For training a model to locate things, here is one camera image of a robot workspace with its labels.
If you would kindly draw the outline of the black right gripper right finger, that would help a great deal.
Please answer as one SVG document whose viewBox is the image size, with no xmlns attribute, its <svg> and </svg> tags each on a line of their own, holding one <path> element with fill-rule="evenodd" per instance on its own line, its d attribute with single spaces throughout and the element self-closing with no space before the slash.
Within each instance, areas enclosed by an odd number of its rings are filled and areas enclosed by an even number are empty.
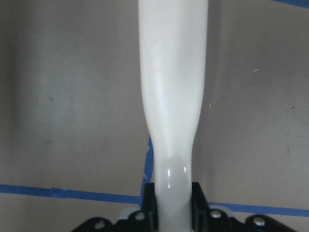
<svg viewBox="0 0 309 232">
<path fill-rule="evenodd" d="M 294 229 L 266 215 L 252 215 L 239 222 L 226 210 L 210 208 L 198 182 L 192 183 L 192 221 L 196 232 L 293 232 Z"/>
</svg>

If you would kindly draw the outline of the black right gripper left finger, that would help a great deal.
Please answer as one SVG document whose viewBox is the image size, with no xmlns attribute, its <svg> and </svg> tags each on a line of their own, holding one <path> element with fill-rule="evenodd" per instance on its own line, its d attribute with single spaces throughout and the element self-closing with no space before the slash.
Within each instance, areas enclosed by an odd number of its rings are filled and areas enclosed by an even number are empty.
<svg viewBox="0 0 309 232">
<path fill-rule="evenodd" d="M 153 183 L 146 184 L 140 210 L 132 212 L 126 219 L 115 224 L 102 217 L 93 217 L 74 229 L 75 232 L 155 232 L 158 217 Z"/>
</svg>

